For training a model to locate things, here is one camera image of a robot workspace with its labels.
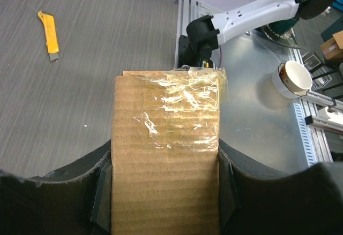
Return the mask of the yellow utility knife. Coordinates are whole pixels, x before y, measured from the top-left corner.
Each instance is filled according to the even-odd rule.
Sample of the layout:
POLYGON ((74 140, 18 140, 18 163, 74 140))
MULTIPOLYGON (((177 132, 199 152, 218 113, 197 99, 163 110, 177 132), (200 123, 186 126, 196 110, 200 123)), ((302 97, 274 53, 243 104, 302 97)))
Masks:
POLYGON ((50 13, 38 12, 38 18, 41 20, 44 28, 46 47, 51 62, 58 60, 59 45, 56 33, 55 18, 50 13))

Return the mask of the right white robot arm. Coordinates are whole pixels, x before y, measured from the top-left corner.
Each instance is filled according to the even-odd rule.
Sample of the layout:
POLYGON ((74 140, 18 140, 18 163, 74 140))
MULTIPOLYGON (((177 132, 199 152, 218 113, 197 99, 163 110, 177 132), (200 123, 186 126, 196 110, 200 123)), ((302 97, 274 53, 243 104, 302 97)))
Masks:
POLYGON ((213 67, 212 52, 230 39, 275 22, 311 19, 334 0, 256 0, 244 6, 191 21, 186 27, 188 44, 178 51, 178 67, 213 67))

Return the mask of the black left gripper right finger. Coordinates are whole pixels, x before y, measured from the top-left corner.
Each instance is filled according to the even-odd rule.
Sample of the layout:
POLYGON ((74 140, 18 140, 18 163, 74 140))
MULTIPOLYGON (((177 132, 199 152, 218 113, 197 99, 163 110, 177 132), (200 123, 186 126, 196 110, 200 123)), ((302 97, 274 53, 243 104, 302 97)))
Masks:
POLYGON ((221 234, 342 234, 342 163, 292 175, 219 142, 221 234))

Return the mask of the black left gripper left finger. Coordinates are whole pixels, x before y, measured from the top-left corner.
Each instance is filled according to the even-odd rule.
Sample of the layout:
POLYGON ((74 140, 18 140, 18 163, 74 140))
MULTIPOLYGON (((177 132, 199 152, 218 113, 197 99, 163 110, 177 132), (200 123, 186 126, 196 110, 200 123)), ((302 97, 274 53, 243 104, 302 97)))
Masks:
POLYGON ((1 171, 1 234, 110 234, 111 142, 43 177, 1 171))

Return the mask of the brown cardboard express box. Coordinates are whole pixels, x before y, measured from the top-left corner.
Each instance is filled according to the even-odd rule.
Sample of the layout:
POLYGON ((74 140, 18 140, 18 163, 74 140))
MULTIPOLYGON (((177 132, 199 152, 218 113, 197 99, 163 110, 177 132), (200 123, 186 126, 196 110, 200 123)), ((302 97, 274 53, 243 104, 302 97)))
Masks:
POLYGON ((112 234, 219 234, 226 71, 125 71, 114 85, 112 234))

